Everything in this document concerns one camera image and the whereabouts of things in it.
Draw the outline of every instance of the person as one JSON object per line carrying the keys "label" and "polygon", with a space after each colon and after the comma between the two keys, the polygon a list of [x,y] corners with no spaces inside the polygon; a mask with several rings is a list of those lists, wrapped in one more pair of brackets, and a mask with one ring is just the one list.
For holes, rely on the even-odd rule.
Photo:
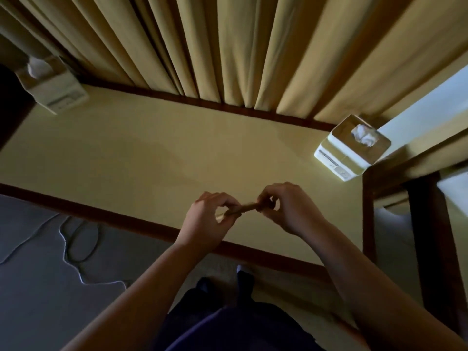
{"label": "person", "polygon": [[[279,200],[280,207],[261,213],[317,253],[358,325],[387,349],[467,350],[459,336],[402,292],[328,222],[299,186],[272,184],[258,197],[259,202],[266,199]],[[189,272],[240,217],[226,216],[218,223],[216,209],[238,205],[226,193],[202,194],[187,212],[175,243],[63,350],[141,350],[149,345],[172,351],[322,350],[281,309],[254,303],[250,275],[242,271],[236,307],[223,308],[209,280],[202,279],[167,314]]]}

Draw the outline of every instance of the person's right arm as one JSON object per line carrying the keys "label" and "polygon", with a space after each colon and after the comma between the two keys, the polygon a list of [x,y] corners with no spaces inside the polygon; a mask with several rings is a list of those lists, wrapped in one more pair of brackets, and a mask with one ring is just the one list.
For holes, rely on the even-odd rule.
{"label": "person's right arm", "polygon": [[280,201],[263,215],[301,237],[319,256],[354,318],[397,350],[468,350],[465,342],[397,287],[297,185],[267,186],[259,201]]}

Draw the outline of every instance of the purple shirt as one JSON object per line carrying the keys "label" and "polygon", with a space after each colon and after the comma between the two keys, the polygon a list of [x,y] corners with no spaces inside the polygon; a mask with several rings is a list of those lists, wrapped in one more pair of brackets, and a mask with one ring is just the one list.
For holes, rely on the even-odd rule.
{"label": "purple shirt", "polygon": [[166,350],[324,351],[299,326],[238,307],[224,307],[209,315]]}

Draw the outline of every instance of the person's left hand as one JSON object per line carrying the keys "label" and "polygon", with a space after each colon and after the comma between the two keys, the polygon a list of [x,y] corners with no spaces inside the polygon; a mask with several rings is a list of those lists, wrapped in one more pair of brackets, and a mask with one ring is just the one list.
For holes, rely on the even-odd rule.
{"label": "person's left hand", "polygon": [[236,219],[241,216],[240,213],[232,214],[218,223],[215,218],[216,209],[238,205],[241,204],[237,199],[225,192],[203,193],[187,212],[174,245],[195,249],[197,253],[205,256],[219,245]]}

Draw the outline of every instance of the dark wood frame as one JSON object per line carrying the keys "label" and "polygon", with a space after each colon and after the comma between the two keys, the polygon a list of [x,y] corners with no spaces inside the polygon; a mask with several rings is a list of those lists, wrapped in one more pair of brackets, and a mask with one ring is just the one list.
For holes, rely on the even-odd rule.
{"label": "dark wood frame", "polygon": [[[29,111],[34,105],[32,98],[20,87],[17,83],[16,78],[12,79],[11,76],[7,78],[7,82],[11,84],[12,91],[8,94],[9,103],[11,103],[11,113],[9,118],[12,120],[5,120],[0,117],[0,128],[3,129],[0,132],[0,150],[8,139],[13,135],[16,129],[19,127],[23,119],[27,116]],[[292,125],[299,125],[302,127],[313,128],[318,130],[330,131],[333,129],[332,124],[321,123],[317,121],[307,121],[300,118],[282,116],[270,112],[258,111],[251,108],[242,108],[236,106],[230,106],[221,103],[215,103],[205,100],[192,99],[183,96],[176,96],[163,92],[144,90],[140,88],[133,88],[130,86],[124,86],[119,84],[112,84],[96,79],[84,79],[84,83],[100,86],[103,88],[123,91],[131,94],[138,94],[143,96],[155,97],[163,100],[170,100],[174,102],[189,104],[198,107],[210,108],[220,110],[224,112],[236,113],[243,116],[255,117],[266,119],[270,121],[288,123]],[[370,179],[364,176],[363,180],[363,245],[364,253],[373,261],[375,261],[375,242],[373,239],[373,203],[372,194],[370,187]],[[41,193],[29,191],[22,188],[17,188],[0,183],[0,195],[6,195],[16,199],[31,202],[35,205],[44,206],[57,212],[73,215],[75,217],[84,218],[90,221],[97,221],[108,224],[110,226],[151,236],[157,239],[161,239],[167,242],[175,241],[178,229],[146,221],[143,219],[137,219],[123,214],[118,214],[103,209],[82,205],[79,203],[67,201],[64,199],[44,195]],[[305,261],[293,259],[290,257],[278,255],[275,253],[269,253],[255,248],[249,248],[243,245],[234,244],[231,242],[221,242],[218,248],[214,251],[216,254],[231,257],[240,261],[245,261],[258,266],[267,267],[270,269],[293,273],[305,277],[313,278],[323,283],[331,283],[331,279],[328,275],[327,270],[324,266],[316,265],[313,263],[307,263]]]}
{"label": "dark wood frame", "polygon": [[406,182],[424,307],[468,341],[468,307],[439,172]]}

